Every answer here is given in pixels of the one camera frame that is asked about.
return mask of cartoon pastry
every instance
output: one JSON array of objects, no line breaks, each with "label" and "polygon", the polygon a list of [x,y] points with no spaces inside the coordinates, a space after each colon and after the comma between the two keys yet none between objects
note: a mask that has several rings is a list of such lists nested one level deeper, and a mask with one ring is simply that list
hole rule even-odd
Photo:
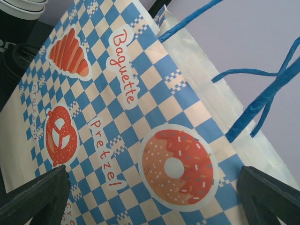
[{"label": "cartoon pastry", "polygon": [[76,153],[78,134],[72,125],[68,109],[58,105],[46,111],[45,143],[53,166],[67,163]]},{"label": "cartoon pastry", "polygon": [[209,192],[213,196],[218,185],[209,146],[190,133],[180,128],[155,132],[145,140],[139,162],[148,189],[158,200],[179,207],[197,205]]},{"label": "cartoon pastry", "polygon": [[90,73],[89,64],[79,44],[75,38],[75,29],[71,28],[69,33],[52,46],[48,58],[62,71],[87,77]]}]

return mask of croissant text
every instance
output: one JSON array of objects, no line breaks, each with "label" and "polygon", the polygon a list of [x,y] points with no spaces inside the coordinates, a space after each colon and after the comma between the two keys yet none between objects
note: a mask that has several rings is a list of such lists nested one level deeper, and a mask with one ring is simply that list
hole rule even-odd
[{"label": "croissant text", "polygon": [[33,82],[32,91],[31,91],[31,99],[32,99],[32,137],[33,142],[38,141],[37,135],[37,116],[38,116],[38,103],[37,103],[37,92],[38,92],[38,83]]}]

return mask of croissant illustration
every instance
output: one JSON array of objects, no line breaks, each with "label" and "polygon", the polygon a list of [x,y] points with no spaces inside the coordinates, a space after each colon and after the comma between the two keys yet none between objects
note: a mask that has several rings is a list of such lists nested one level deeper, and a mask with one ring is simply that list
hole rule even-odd
[{"label": "croissant illustration", "polygon": [[86,77],[89,74],[89,65],[84,58],[82,47],[75,38],[75,29],[72,28],[61,40],[57,41],[49,53],[49,59],[61,70],[71,74]]}]

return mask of donut hole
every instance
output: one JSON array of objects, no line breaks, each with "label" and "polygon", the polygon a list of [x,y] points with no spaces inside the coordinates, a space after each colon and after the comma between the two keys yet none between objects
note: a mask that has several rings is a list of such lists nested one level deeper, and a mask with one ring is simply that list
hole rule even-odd
[{"label": "donut hole", "polygon": [[165,173],[172,179],[179,179],[184,173],[183,163],[174,157],[168,158],[164,165]]}]

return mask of twisted paper handle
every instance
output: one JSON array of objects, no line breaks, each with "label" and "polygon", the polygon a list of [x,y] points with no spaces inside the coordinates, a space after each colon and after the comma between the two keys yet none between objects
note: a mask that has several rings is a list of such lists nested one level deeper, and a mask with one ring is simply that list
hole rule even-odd
[{"label": "twisted paper handle", "polygon": [[[185,28],[191,21],[200,16],[202,13],[215,6],[222,0],[212,0],[210,3],[201,7],[191,15],[187,16],[180,23],[174,26],[172,29],[167,31],[165,34],[159,37],[160,42],[164,42],[169,39],[171,36],[176,34],[179,30]],[[258,69],[230,69],[225,72],[220,73],[212,79],[212,82],[215,83],[229,74],[253,74],[261,76],[273,76],[276,77],[275,81],[267,87],[244,111],[244,113],[237,119],[233,126],[229,129],[225,135],[229,142],[233,142],[237,136],[242,132],[243,129],[249,124],[249,122],[264,108],[262,116],[258,121],[256,127],[251,132],[251,137],[254,137],[258,131],[262,128],[263,123],[265,122],[267,115],[271,109],[271,105],[274,100],[276,93],[291,79],[293,79],[300,72],[300,58],[298,58],[289,68],[287,65],[292,59],[297,47],[300,45],[300,37],[297,38],[290,51],[288,52],[280,70],[278,73],[268,73]]]}]

